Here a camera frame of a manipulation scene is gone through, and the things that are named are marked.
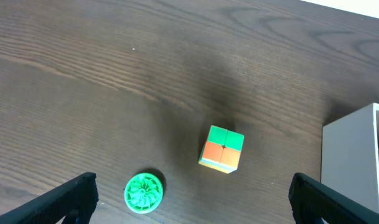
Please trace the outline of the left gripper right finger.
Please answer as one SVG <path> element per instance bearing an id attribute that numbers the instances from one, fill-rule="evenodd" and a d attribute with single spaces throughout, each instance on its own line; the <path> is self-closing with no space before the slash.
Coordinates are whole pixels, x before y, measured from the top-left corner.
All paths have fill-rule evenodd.
<path id="1" fill-rule="evenodd" d="M 292 178 L 288 198 L 297 224 L 379 223 L 378 213 L 300 172 Z"/>

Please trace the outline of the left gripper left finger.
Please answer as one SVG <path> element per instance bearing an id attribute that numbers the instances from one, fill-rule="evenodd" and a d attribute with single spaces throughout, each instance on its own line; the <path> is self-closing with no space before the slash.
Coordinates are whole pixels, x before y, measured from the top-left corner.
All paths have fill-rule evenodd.
<path id="1" fill-rule="evenodd" d="M 90 222 L 99 195 L 96 174 L 85 172 L 45 194 L 0 215 L 0 224 Z"/>

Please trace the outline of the green round disc toy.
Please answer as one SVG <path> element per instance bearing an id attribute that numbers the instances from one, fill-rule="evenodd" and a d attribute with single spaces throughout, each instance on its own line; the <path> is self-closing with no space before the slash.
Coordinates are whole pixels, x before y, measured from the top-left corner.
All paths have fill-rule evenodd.
<path id="1" fill-rule="evenodd" d="M 158 177 L 142 172 L 132 177 L 124 189 L 124 201 L 128 208 L 138 214 L 154 211 L 162 202 L 163 184 Z"/>

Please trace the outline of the colourful puzzle cube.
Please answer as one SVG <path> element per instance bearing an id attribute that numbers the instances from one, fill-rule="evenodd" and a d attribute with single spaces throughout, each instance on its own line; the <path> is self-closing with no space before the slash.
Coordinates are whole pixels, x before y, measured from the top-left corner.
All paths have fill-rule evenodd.
<path id="1" fill-rule="evenodd" d="M 198 163 L 229 174 L 238 169 L 244 135 L 211 125 Z"/>

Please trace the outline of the white cardboard box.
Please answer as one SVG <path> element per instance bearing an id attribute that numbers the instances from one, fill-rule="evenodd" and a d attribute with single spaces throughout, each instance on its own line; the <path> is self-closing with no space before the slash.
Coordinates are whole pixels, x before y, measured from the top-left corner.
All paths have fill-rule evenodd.
<path id="1" fill-rule="evenodd" d="M 379 104 L 322 128 L 321 183 L 379 214 Z"/>

